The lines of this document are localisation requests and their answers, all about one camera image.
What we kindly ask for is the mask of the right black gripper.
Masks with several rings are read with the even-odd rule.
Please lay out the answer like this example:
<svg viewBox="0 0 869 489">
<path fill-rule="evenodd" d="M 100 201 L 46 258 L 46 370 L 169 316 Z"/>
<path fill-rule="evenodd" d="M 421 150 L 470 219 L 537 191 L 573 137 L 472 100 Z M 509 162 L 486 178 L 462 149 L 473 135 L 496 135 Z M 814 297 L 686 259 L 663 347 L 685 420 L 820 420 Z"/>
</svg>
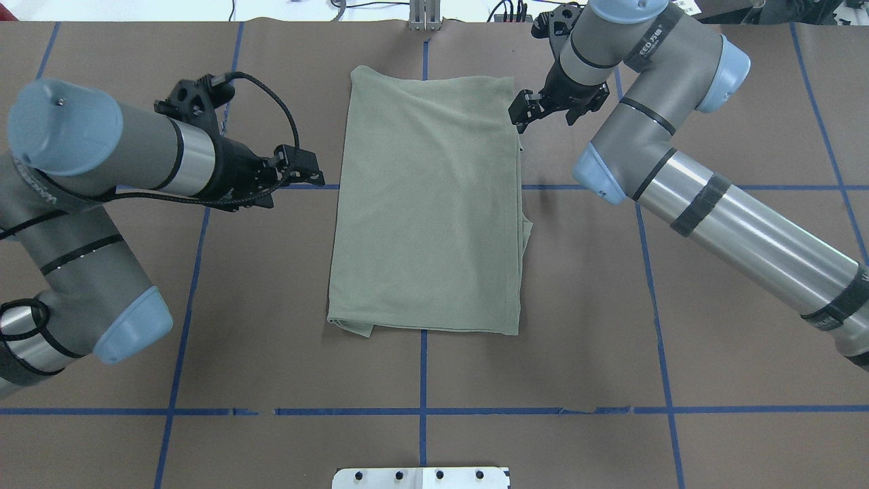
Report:
<svg viewBox="0 0 869 489">
<path fill-rule="evenodd" d="M 546 39 L 553 54 L 553 67 L 540 92 L 520 90 L 509 106 L 511 124 L 519 134 L 546 113 L 565 111 L 568 126 L 589 112 L 599 111 L 609 96 L 605 81 L 595 81 L 602 74 L 598 65 L 589 65 L 577 55 L 571 38 L 584 7 L 579 3 L 562 3 L 549 12 L 537 15 L 531 25 L 533 38 Z"/>
</svg>

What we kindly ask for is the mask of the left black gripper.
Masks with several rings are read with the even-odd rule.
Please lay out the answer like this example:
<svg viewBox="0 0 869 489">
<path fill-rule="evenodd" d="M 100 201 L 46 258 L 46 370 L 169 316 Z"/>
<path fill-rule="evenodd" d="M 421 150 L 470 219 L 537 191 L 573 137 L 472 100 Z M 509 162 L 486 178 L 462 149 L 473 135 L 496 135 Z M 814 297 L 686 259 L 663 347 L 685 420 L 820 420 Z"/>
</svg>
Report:
<svg viewBox="0 0 869 489">
<path fill-rule="evenodd" d="M 170 96 L 154 102 L 155 113 L 171 121 L 177 137 L 176 161 L 154 189 L 233 213 L 241 207 L 272 208 L 273 186 L 323 187 L 313 152 L 282 143 L 270 165 L 269 158 L 221 133 L 215 109 L 233 99 L 235 80 L 233 75 L 183 79 Z"/>
</svg>

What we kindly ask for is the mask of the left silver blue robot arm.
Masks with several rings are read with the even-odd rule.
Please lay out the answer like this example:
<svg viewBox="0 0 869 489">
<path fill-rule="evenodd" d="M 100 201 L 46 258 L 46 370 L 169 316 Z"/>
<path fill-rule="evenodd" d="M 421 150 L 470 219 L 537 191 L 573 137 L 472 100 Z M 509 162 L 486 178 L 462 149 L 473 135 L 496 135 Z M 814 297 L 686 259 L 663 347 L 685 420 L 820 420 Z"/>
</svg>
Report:
<svg viewBox="0 0 869 489">
<path fill-rule="evenodd" d="M 278 105 L 292 143 L 258 156 L 221 132 L 215 112 L 233 99 L 237 79 Z M 2 304 L 2 397 L 90 354 L 117 364 L 172 329 L 106 204 L 142 198 L 233 213 L 270 209 L 272 194 L 292 183 L 324 185 L 286 103 L 241 71 L 178 81 L 153 109 L 41 77 L 18 93 L 7 129 L 2 239 L 21 242 L 48 288 Z"/>
</svg>

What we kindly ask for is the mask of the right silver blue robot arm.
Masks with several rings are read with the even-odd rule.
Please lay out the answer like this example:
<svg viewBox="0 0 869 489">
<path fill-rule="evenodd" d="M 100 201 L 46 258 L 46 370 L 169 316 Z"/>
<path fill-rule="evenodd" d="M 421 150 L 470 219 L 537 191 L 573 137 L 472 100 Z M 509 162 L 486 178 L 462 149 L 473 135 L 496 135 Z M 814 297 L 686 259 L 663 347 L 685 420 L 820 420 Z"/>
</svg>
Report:
<svg viewBox="0 0 869 489">
<path fill-rule="evenodd" d="M 553 61 L 543 86 L 521 90 L 510 105 L 519 133 L 549 115 L 572 125 L 599 111 L 615 69 L 633 71 L 578 155 L 574 179 L 610 204 L 646 209 L 867 369 L 867 265 L 680 148 L 685 126 L 720 109 L 747 79 L 747 53 L 671 1 L 567 1 L 537 15 L 530 32 L 547 41 Z"/>
</svg>

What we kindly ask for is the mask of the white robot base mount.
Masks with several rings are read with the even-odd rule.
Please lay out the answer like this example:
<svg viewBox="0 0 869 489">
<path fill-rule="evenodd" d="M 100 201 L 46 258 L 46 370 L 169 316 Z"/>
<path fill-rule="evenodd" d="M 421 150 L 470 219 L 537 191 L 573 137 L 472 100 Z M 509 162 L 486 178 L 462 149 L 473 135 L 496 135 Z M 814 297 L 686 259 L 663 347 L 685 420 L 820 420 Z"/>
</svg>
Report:
<svg viewBox="0 0 869 489">
<path fill-rule="evenodd" d="M 332 488 L 510 488 L 502 467 L 380 467 L 336 471 Z"/>
</svg>

